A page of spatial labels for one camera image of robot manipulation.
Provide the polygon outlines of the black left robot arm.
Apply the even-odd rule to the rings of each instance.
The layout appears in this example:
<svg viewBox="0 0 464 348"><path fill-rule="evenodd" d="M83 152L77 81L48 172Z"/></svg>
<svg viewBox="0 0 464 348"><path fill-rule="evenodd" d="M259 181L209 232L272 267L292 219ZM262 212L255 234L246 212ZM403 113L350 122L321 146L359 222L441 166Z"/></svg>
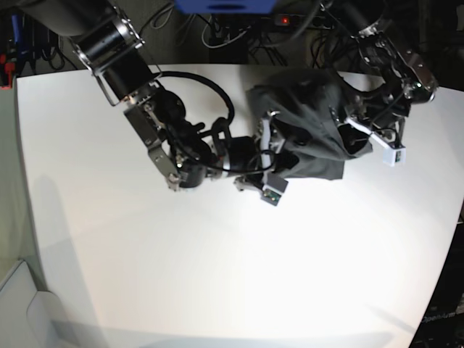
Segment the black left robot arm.
<svg viewBox="0 0 464 348"><path fill-rule="evenodd" d="M423 58L406 42L385 1L322 1L338 32L355 41L360 59L384 80L371 91L348 84L336 71L331 43L324 49L329 71L345 93L343 122L390 154L405 152L402 135L414 104L431 102L439 84Z"/></svg>

